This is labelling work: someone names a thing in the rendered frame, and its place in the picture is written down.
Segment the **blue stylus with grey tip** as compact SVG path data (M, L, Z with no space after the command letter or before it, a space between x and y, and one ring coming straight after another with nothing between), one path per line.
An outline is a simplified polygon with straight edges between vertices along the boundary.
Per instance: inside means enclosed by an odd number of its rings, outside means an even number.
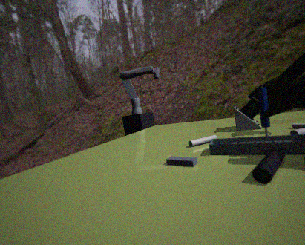
M258 101L259 101L259 108L260 108L261 127L265 128L265 134L266 134L266 137L268 137L267 127L270 127L270 120L269 120L269 117L265 117L263 115L264 112L267 111L269 108L266 87L258 88Z

